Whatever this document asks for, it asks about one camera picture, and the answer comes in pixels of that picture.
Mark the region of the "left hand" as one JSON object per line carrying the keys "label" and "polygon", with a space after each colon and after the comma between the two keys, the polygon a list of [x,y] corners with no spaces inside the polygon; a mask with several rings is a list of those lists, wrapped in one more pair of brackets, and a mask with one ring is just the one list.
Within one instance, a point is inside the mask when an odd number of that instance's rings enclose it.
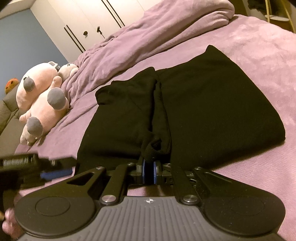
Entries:
{"label": "left hand", "polygon": [[23,235],[23,229],[19,226],[19,224],[16,221],[14,208],[8,208],[5,211],[2,230],[13,240],[17,240],[19,237]]}

